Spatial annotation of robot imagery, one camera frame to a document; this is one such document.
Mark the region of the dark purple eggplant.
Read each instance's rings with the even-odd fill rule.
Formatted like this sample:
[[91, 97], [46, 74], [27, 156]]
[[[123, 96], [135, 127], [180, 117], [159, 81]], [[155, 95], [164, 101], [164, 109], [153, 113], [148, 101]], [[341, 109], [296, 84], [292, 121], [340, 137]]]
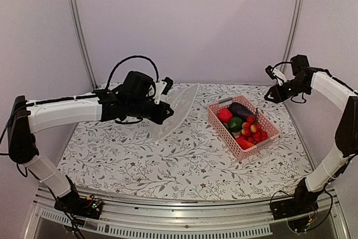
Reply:
[[237, 102], [231, 103], [228, 110], [233, 116], [239, 117], [244, 121], [246, 121], [249, 116], [253, 116], [253, 113], [247, 107]]

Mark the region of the pink plastic basket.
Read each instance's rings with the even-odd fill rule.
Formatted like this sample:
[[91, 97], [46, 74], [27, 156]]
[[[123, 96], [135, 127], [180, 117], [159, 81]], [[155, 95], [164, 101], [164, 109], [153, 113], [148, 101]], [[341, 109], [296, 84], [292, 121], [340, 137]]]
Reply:
[[233, 156], [242, 160], [279, 137], [279, 130], [242, 95], [208, 105], [209, 121]]

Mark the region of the green avocado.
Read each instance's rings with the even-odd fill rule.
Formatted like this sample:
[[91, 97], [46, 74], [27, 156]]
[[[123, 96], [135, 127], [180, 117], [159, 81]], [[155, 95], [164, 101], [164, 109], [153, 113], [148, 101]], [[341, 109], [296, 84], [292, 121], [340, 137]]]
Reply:
[[243, 120], [240, 117], [234, 116], [228, 121], [228, 129], [232, 133], [238, 133], [242, 129]]

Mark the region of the clear zip top bag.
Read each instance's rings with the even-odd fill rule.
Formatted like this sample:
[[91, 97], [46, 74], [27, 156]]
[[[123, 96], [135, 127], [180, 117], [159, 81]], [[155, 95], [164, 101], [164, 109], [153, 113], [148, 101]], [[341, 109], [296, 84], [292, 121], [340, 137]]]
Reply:
[[149, 132], [155, 143], [165, 139], [173, 133], [187, 118], [194, 104], [199, 84], [192, 84], [183, 88], [177, 88], [171, 98], [168, 99], [170, 108], [174, 114], [166, 119], [162, 125], [150, 124]]

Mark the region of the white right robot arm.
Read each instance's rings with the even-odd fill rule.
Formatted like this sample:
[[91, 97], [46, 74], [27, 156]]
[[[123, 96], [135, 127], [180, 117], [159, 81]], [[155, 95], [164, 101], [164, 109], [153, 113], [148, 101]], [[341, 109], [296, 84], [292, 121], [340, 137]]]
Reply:
[[344, 173], [357, 156], [357, 91], [329, 70], [310, 66], [305, 55], [298, 54], [287, 64], [291, 66], [291, 79], [280, 71], [282, 63], [266, 67], [267, 75], [276, 81], [267, 91], [266, 101], [279, 104], [299, 95], [318, 93], [339, 113], [331, 149], [319, 165], [299, 181], [289, 200], [291, 212], [302, 214], [316, 203], [325, 187]]

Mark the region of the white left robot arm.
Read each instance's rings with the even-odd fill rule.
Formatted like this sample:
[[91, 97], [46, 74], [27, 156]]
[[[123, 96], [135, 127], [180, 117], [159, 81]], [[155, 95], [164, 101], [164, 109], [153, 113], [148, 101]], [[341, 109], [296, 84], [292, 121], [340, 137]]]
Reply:
[[123, 124], [128, 117], [161, 125], [174, 114], [170, 105], [161, 101], [161, 96], [167, 94], [172, 85], [168, 77], [155, 82], [144, 73], [131, 71], [125, 81], [112, 90], [106, 87], [82, 96], [42, 101], [26, 101], [24, 96], [18, 96], [6, 125], [8, 156], [42, 181], [71, 213], [79, 213], [83, 199], [72, 181], [55, 168], [52, 161], [40, 156], [35, 134], [85, 121], [114, 120]]

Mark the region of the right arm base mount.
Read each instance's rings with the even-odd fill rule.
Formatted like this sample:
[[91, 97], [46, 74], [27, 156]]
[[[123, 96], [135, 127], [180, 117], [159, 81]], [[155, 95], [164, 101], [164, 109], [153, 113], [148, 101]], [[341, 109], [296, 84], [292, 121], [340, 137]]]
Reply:
[[[274, 200], [278, 193], [285, 194], [288, 198]], [[294, 233], [306, 233], [317, 219], [318, 203], [297, 204], [291, 195], [277, 191], [270, 199], [270, 210], [274, 220], [286, 219], [288, 227]]]

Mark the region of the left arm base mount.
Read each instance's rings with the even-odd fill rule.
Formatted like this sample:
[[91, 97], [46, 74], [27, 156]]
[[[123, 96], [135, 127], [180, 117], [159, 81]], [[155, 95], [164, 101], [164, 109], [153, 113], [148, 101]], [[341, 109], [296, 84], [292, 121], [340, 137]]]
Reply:
[[99, 219], [102, 213], [103, 200], [92, 196], [87, 199], [80, 197], [77, 193], [69, 193], [61, 198], [57, 197], [54, 208], [75, 216]]

